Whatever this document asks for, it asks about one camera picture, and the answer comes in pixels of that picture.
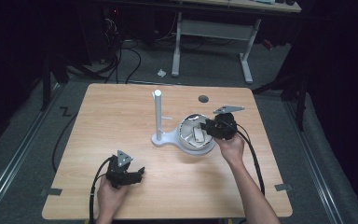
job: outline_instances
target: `person's left hand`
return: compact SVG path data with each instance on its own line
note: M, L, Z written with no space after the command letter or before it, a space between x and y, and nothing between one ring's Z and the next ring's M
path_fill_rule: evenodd
M98 205L100 206L97 224L112 223L113 216L123 203L129 188L130 185L115 189L111 186L105 175L101 177L101 185L97 193Z

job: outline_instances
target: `small hole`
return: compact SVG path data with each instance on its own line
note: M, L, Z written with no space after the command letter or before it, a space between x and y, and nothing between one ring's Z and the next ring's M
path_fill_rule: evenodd
M201 96L199 96L199 101L200 101L201 103L208 103L209 98L208 98L208 96L206 96L206 95L201 95Z

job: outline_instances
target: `tape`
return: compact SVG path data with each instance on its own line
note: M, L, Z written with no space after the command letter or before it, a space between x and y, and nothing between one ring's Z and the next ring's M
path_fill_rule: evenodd
M290 184L280 184L280 185L275 185L275 189L277 191L281 191L281 190L290 191L293 189L293 187Z
M56 195L60 196L62 189L41 189L39 195L40 196L48 196L48 195Z

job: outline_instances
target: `white cylinder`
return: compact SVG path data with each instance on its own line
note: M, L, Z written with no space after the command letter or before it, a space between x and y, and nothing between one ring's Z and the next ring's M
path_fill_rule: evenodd
M161 91L154 91L155 106L156 106L156 137L157 140L161 140L162 129L161 129Z

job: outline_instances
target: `round base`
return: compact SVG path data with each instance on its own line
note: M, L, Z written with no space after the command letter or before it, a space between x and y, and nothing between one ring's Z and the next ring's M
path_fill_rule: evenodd
M162 133L161 134L161 140L157 140L157 135L153 134L152 136L152 142L156 147L163 147L164 145L174 145L176 147L179 147L182 151L184 151L185 153L188 153L190 155L197 155L197 156L201 156L201 155L205 155L208 152L210 152L214 146L216 145L215 141L212 140L205 148L200 149L200 150L192 150L189 149L185 146L183 146L180 142L179 142L179 135L177 132L177 129L174 129L172 132L170 133Z

